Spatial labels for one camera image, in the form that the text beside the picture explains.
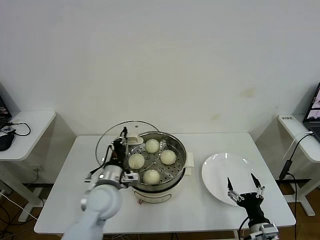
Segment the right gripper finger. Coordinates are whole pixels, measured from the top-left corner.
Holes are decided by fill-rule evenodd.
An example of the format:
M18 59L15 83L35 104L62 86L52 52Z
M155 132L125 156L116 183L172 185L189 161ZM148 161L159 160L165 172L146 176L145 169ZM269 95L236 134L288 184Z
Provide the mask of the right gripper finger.
M232 186L232 183L229 179L229 177L227 177L227 195L234 201L234 202L241 202L244 200L244 197L242 197L239 193L235 192Z
M253 183L256 187L256 198L260 198L263 199L264 196L264 191L265 191L265 186L261 185L260 181L258 180L258 178L255 177L255 175L253 173L250 174L253 180Z

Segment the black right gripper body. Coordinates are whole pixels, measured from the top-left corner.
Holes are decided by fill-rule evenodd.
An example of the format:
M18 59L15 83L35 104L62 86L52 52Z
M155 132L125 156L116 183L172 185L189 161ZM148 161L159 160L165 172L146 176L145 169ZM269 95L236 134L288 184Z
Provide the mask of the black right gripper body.
M240 199L237 200L237 205L244 208L250 223L264 223L265 215L261 209L263 199L257 197L256 192L242 193Z

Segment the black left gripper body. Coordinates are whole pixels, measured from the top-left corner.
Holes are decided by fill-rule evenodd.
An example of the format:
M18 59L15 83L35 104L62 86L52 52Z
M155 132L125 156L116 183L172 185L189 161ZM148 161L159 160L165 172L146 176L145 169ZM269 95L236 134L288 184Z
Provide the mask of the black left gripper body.
M116 139L113 141L115 155L111 159L112 164L124 164L128 154L128 144L126 139Z

